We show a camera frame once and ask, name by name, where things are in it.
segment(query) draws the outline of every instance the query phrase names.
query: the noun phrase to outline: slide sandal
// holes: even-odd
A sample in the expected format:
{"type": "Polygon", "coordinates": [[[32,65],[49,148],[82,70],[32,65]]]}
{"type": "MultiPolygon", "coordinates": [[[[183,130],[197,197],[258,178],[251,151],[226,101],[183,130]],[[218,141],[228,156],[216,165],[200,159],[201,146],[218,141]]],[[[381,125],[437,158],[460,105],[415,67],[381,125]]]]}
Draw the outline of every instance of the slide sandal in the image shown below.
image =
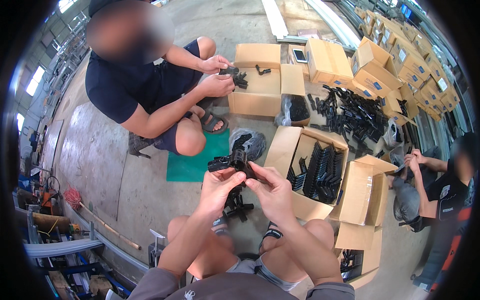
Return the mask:
{"type": "Polygon", "coordinates": [[[221,134],[228,128],[228,122],[226,120],[208,111],[206,111],[204,116],[200,118],[200,122],[202,123],[202,129],[210,134],[221,134]],[[210,116],[212,116],[212,119],[210,120],[210,122],[205,124],[205,122],[207,122],[208,120],[208,117],[210,116]],[[223,121],[222,127],[220,127],[220,129],[218,130],[213,130],[213,128],[215,127],[215,124],[217,124],[219,121],[223,121]]]}

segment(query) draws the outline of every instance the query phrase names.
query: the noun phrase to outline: gray shirt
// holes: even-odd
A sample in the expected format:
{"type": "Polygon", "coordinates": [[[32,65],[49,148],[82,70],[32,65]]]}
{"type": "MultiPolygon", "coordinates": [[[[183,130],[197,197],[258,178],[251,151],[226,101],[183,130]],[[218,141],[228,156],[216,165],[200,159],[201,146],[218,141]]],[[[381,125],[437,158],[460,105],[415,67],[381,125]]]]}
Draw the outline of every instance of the gray shirt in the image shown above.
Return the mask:
{"type": "MultiPolygon", "coordinates": [[[[178,280],[164,269],[152,268],[144,275],[129,300],[297,300],[296,297],[255,274],[221,273],[178,289],[178,280]]],[[[355,291],[346,283],[322,283],[307,293],[308,300],[354,300],[355,291]]]]}

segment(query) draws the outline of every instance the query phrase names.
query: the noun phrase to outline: white logo on shirt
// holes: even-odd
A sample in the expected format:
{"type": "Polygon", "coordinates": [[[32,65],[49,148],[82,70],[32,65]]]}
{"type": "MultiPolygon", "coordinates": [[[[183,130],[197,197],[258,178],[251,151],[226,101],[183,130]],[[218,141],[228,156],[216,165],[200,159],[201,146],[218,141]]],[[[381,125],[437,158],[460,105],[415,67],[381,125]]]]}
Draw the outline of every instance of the white logo on shirt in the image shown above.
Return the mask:
{"type": "Polygon", "coordinates": [[[450,191],[450,184],[445,185],[444,188],[442,188],[442,192],[440,193],[440,200],[448,195],[448,192],[450,191]]]}
{"type": "Polygon", "coordinates": [[[192,290],[189,290],[188,292],[185,292],[185,300],[193,300],[193,297],[195,296],[195,292],[192,290]]]}

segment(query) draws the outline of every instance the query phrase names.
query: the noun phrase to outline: gray shorts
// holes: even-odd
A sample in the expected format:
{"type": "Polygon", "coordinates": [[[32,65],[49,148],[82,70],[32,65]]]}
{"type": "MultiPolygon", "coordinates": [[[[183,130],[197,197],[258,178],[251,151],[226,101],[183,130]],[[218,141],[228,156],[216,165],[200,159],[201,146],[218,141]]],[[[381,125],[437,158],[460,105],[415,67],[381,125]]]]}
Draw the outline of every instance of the gray shorts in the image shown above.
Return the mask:
{"type": "Polygon", "coordinates": [[[248,274],[256,274],[257,276],[265,279],[266,281],[273,283],[277,287],[281,288],[284,291],[290,291],[295,286],[297,286],[299,282],[288,282],[282,280],[275,276],[267,267],[264,265],[262,261],[262,257],[260,256],[256,261],[251,259],[239,260],[236,264],[234,264],[230,269],[226,271],[226,273],[248,273],[248,274]]]}

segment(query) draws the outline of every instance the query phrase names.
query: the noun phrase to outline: window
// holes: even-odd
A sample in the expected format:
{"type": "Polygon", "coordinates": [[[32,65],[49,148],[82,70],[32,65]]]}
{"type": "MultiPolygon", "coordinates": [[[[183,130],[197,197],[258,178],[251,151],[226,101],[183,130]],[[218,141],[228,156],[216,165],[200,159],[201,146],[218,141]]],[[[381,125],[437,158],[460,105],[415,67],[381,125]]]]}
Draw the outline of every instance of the window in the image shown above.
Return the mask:
{"type": "Polygon", "coordinates": [[[22,132],[22,128],[24,126],[24,121],[25,117],[22,116],[20,113],[17,114],[17,120],[18,120],[18,131],[22,132]]]}
{"type": "Polygon", "coordinates": [[[78,0],[60,0],[59,1],[59,9],[61,13],[64,13],[67,9],[70,8],[75,2],[78,0]]]}
{"type": "Polygon", "coordinates": [[[35,74],[33,74],[33,78],[32,80],[30,80],[30,83],[27,86],[27,93],[30,96],[33,96],[33,94],[35,94],[38,83],[42,79],[43,73],[45,73],[45,69],[39,66],[35,71],[35,74]]]}

